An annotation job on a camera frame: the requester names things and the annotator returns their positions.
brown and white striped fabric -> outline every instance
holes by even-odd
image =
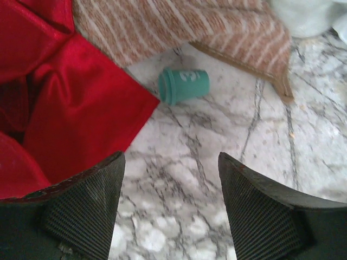
[[[291,38],[262,0],[73,0],[77,30],[127,67],[190,42],[271,81],[284,102]]]

gray marble vein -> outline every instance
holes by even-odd
[[[347,46],[294,40],[295,103],[189,45],[128,69],[158,95],[164,67],[205,69],[206,97],[160,104],[126,152],[110,259],[235,260],[217,167],[221,151],[308,194],[347,202]]]

teal cup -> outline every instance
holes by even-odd
[[[171,106],[192,98],[205,96],[210,91],[210,80],[204,70],[171,70],[159,75],[159,94],[162,102]]]

white logo on cup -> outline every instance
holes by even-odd
[[[190,81],[196,81],[196,79],[200,78],[199,72],[194,72],[194,71],[183,71],[180,72],[179,75],[181,76],[181,79],[183,81],[187,82],[187,78],[190,78]]]

red napkin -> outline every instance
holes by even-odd
[[[25,131],[14,149],[39,165],[23,176],[55,184],[125,151],[159,101],[75,32],[71,0],[0,0],[0,22],[0,131]],[[0,196],[30,192],[2,169]]]

